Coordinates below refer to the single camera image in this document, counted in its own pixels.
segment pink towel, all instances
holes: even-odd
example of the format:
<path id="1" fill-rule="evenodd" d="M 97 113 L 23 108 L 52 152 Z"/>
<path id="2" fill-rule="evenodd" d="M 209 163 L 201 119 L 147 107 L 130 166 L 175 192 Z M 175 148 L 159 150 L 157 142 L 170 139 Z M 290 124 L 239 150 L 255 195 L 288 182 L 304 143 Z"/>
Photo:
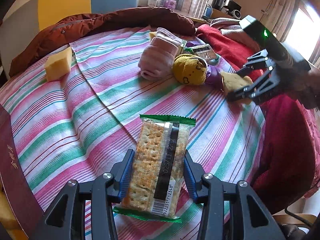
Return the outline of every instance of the pink towel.
<path id="1" fill-rule="evenodd" d="M 157 29 L 157 36 L 146 46 L 138 63 L 141 76 L 156 81 L 172 73 L 174 58 L 181 39 L 164 28 Z"/>

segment yellow plush toy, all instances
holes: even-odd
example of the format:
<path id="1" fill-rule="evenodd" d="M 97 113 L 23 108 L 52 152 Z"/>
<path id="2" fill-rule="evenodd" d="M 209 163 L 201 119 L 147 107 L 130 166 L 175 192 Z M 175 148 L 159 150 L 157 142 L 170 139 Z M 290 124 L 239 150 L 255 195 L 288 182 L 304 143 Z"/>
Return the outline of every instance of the yellow plush toy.
<path id="1" fill-rule="evenodd" d="M 202 85 L 207 75 L 207 67 L 204 59 L 191 54 L 181 54 L 175 58 L 172 72 L 182 84 Z"/>
<path id="2" fill-rule="evenodd" d="M 236 73 L 219 71 L 214 66 L 208 66 L 207 62 L 199 56 L 182 54 L 175 58 L 172 72 L 177 81 L 186 85 L 211 84 L 216 89 L 223 90 L 227 95 L 244 86 L 252 84 L 250 77 L 240 77 Z M 244 98 L 238 101 L 242 104 L 250 104 L 251 100 Z"/>

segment bed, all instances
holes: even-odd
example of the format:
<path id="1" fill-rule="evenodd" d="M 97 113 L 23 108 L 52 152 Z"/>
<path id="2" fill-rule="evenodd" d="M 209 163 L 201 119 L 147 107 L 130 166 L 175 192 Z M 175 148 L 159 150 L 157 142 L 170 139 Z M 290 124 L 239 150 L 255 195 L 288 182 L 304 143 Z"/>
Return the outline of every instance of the bed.
<path id="1" fill-rule="evenodd" d="M 260 107 L 229 104 L 221 91 L 207 85 L 184 86 L 173 76 L 157 82 L 140 76 L 137 64 L 151 30 L 123 28 L 80 38 L 36 61 L 0 89 L 21 168 L 43 210 L 69 179 L 93 180 L 121 161 L 128 148 L 135 149 L 139 114 L 196 118 L 187 149 L 193 161 L 223 181 L 245 179 L 253 184 L 266 171 L 265 163 L 260 164 L 266 134 Z M 47 57 L 66 46 L 73 51 L 71 72 L 60 81 L 46 82 Z M 234 72 L 220 56 L 217 67 Z M 201 209 L 184 184 L 176 213 L 182 224 L 114 214 L 118 237 L 196 239 Z M 28 223 L 28 218 L 19 222 Z M 90 201 L 85 234 L 91 239 Z"/>

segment snack package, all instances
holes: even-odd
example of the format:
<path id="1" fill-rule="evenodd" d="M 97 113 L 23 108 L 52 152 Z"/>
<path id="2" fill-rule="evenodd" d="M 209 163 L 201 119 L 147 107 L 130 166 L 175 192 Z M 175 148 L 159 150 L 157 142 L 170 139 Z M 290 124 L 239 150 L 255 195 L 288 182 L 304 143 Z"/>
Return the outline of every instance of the snack package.
<path id="1" fill-rule="evenodd" d="M 213 51 L 209 44 L 185 48 L 185 51 L 203 58 L 206 62 L 217 59 L 217 54 Z"/>
<path id="2" fill-rule="evenodd" d="M 126 197 L 114 212 L 142 220 L 181 222 L 175 216 L 192 118 L 140 115 L 142 127 Z"/>
<path id="3" fill-rule="evenodd" d="M 181 40 L 181 45 L 178 47 L 178 52 L 176 54 L 176 57 L 179 56 L 180 54 L 183 54 L 186 44 L 187 44 L 187 41 Z"/>

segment black label strip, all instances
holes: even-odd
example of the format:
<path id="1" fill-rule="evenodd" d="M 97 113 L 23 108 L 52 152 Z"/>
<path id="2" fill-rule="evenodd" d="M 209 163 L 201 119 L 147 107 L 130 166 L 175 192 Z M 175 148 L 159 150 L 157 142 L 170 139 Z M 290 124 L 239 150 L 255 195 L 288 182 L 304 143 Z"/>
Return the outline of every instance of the black label strip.
<path id="1" fill-rule="evenodd" d="M 172 124 L 172 131 L 170 134 L 168 149 L 164 154 L 164 156 L 162 156 L 162 160 L 161 160 L 159 176 L 158 176 L 156 190 L 154 194 L 154 198 L 156 199 L 161 199 L 161 200 L 166 199 L 174 155 L 177 147 L 178 133 L 179 133 L 179 123 L 174 122 Z"/>

